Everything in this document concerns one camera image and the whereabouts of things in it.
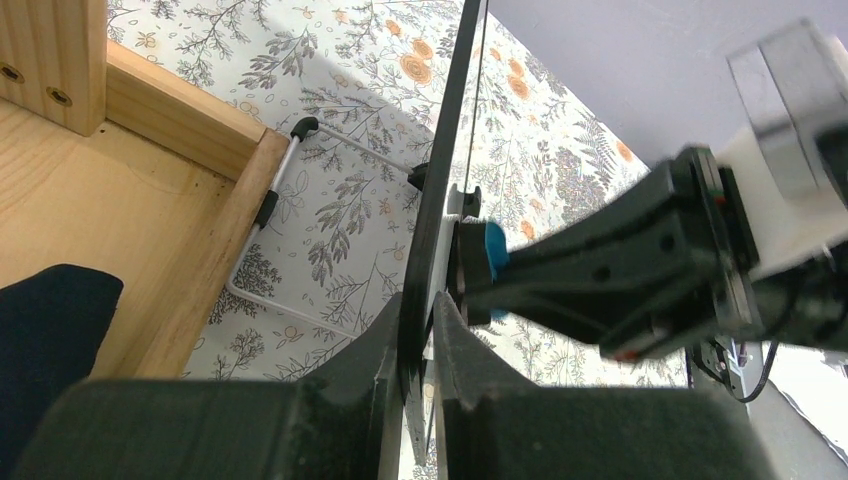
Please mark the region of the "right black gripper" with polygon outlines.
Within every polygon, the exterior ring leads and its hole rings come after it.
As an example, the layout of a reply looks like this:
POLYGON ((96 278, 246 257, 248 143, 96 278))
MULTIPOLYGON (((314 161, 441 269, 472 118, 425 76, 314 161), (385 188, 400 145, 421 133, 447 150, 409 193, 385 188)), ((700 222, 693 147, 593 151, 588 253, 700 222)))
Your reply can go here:
POLYGON ((760 255, 733 171, 688 146, 651 175, 660 200, 613 245, 571 247, 568 232, 509 252, 471 293, 491 320, 516 314, 616 361, 661 358, 705 337, 759 334, 751 270, 760 255))

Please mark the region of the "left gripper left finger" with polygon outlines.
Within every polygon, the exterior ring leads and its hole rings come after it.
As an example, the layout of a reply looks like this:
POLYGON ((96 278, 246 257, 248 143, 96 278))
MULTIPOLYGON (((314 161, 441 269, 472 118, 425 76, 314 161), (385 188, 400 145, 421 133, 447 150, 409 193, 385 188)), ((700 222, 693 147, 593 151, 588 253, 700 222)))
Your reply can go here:
POLYGON ((294 382, 99 381, 67 391, 17 479, 394 479, 401 299, 294 382))

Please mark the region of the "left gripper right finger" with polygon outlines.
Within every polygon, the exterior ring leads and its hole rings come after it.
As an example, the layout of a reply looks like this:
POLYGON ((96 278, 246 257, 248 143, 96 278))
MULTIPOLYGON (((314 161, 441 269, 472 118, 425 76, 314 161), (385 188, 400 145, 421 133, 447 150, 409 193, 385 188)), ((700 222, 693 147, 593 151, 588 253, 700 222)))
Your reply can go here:
POLYGON ((435 296, 435 409, 444 479, 771 479, 749 423, 675 388, 540 386, 435 296))

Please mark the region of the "white whiteboard black frame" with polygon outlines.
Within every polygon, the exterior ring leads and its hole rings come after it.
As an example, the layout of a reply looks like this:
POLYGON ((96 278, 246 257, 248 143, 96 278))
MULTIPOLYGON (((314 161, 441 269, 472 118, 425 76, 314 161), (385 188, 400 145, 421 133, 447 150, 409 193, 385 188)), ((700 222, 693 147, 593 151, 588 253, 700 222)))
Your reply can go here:
POLYGON ((398 371, 415 463, 427 463, 430 437, 423 393, 429 320, 435 297, 446 290, 454 224, 464 202, 478 111, 488 3, 465 1, 445 84, 434 142, 421 191, 398 325, 398 371))

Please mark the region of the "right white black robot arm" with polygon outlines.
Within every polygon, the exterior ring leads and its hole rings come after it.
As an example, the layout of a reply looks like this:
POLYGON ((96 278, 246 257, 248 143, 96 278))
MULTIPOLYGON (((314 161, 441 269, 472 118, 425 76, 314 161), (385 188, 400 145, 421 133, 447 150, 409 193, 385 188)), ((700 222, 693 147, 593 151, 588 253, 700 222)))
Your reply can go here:
POLYGON ((847 65, 808 21, 727 59, 748 126, 690 145, 602 209, 517 250, 460 223, 459 297, 434 305, 450 479, 770 479, 752 428, 690 389, 548 387, 470 331, 513 313, 637 364, 721 338, 847 348, 847 65))

